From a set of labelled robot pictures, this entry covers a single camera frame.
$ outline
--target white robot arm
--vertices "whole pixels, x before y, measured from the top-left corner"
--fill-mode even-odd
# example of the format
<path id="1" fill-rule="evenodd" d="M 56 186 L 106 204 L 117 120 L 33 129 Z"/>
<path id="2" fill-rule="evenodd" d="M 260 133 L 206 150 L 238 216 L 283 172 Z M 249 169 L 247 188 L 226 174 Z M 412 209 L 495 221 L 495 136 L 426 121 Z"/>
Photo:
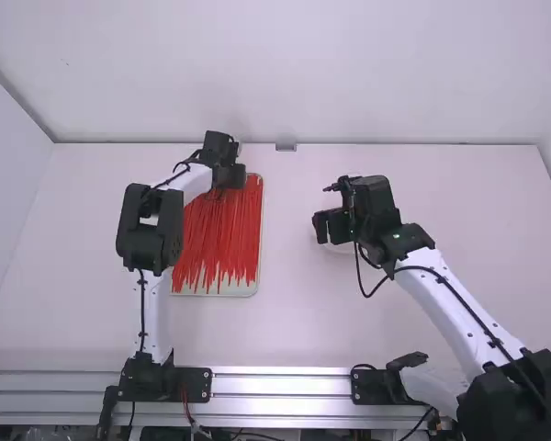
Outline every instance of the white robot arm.
<path id="1" fill-rule="evenodd" d="M 212 188 L 212 168 L 204 164 L 179 164 L 174 169 L 176 179 L 167 183 L 164 179 L 155 183 L 152 188 L 160 191 L 181 191 L 184 195 L 184 207 L 197 196 L 207 193 Z M 156 225 L 158 216 L 152 215 L 148 224 Z M 141 328 L 136 332 L 130 356 L 138 352 L 152 355 L 153 363 L 163 364 L 172 354 L 173 348 L 168 333 L 167 301 L 171 288 L 172 266 L 155 276 L 153 271 L 137 268 L 130 273 L 137 290 L 141 291 Z"/>
<path id="2" fill-rule="evenodd" d="M 470 383 L 463 393 L 454 393 L 453 387 L 424 369 L 427 356 L 415 353 L 388 363 L 385 372 L 374 369 L 370 378 L 380 383 L 374 389 L 383 390 L 386 380 L 393 388 L 399 383 L 411 399 L 456 419 L 467 441 L 550 439 L 551 352 L 532 353 L 479 305 L 424 229 L 401 222 L 387 178 L 341 176 L 324 191 L 340 191 L 343 205 L 314 214 L 317 241 L 354 243 L 359 285 L 366 298 L 384 281 L 395 279 L 431 318 Z M 369 265 L 386 272 L 369 294 L 361 285 L 358 249 Z M 366 376 L 354 370 L 352 374 L 359 381 Z M 366 386 L 372 390 L 374 385 Z M 395 391 L 389 395 L 397 396 Z M 354 396 L 355 404 L 365 404 L 359 401 L 363 400 Z"/>

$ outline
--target white wall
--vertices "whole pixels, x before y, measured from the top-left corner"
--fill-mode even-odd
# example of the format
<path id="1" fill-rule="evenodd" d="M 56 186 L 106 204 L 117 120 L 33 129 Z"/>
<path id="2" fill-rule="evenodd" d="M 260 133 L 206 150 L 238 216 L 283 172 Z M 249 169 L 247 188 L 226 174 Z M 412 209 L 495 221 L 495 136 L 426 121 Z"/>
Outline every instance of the white wall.
<path id="1" fill-rule="evenodd" d="M 47 167 L 51 141 L 0 85 L 0 284 Z M 48 256 L 42 256 L 45 271 Z"/>
<path id="2" fill-rule="evenodd" d="M 12 0 L 0 71 L 61 141 L 528 141 L 551 0 Z"/>
<path id="3" fill-rule="evenodd" d="M 114 247 L 122 196 L 128 182 L 159 180 L 193 148 L 66 144 L 53 152 L 1 288 L 0 367 L 122 365 L 139 328 L 139 298 Z M 339 203 L 322 188 L 372 164 L 390 179 L 403 219 L 431 234 L 494 318 L 527 347 L 551 349 L 551 183 L 534 146 L 300 145 L 278 153 L 247 144 L 241 160 L 265 180 L 259 289 L 248 299 L 170 299 L 177 363 L 383 366 L 422 350 L 435 366 L 456 366 L 414 299 L 395 283 L 363 299 L 353 257 L 314 241 L 312 214 Z M 58 256 L 51 271 L 38 254 Z M 373 287 L 381 276 L 362 269 Z"/>

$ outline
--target red spaghetti strands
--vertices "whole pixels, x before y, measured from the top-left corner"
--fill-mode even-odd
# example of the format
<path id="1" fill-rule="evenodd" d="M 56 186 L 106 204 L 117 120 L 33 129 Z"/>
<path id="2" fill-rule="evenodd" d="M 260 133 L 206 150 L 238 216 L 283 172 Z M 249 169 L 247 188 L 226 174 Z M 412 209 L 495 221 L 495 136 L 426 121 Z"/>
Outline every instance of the red spaghetti strands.
<path id="1" fill-rule="evenodd" d="M 184 208 L 184 250 L 173 292 L 257 281 L 264 180 L 248 175 L 243 190 L 212 190 Z"/>

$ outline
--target white board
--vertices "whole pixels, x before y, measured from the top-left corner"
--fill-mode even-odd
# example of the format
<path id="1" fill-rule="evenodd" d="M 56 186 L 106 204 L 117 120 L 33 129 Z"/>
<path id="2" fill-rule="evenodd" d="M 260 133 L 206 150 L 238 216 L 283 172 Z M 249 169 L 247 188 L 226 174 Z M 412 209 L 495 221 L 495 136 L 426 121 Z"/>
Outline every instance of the white board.
<path id="1" fill-rule="evenodd" d="M 52 158 L 0 295 L 0 364 L 118 368 L 138 296 L 114 240 L 125 186 L 151 182 L 192 148 L 66 145 Z M 357 291 L 354 261 L 316 244 L 321 190 L 347 173 L 387 175 L 405 221 L 437 242 L 459 278 L 529 348 L 551 349 L 551 183 L 533 146 L 245 145 L 264 177 L 258 292 L 170 299 L 176 360 L 235 366 L 382 365 L 422 350 L 455 358 L 395 284 Z M 370 287 L 382 275 L 366 272 Z"/>

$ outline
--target aluminum rail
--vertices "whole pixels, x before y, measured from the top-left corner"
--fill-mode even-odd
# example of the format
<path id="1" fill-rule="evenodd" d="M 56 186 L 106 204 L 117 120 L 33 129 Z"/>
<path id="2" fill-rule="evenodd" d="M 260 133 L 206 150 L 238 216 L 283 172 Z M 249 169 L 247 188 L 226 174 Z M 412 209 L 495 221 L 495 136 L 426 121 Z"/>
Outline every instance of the aluminum rail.
<path id="1" fill-rule="evenodd" d="M 410 429 L 422 406 L 355 406 L 349 369 L 214 367 L 212 398 L 191 404 L 200 424 L 214 427 Z M 96 425 L 104 389 L 118 372 L 0 371 L 0 424 Z M 121 402 L 113 425 L 129 422 Z M 135 427 L 187 426 L 181 403 L 137 403 Z M 444 419 L 444 428 L 451 421 Z"/>

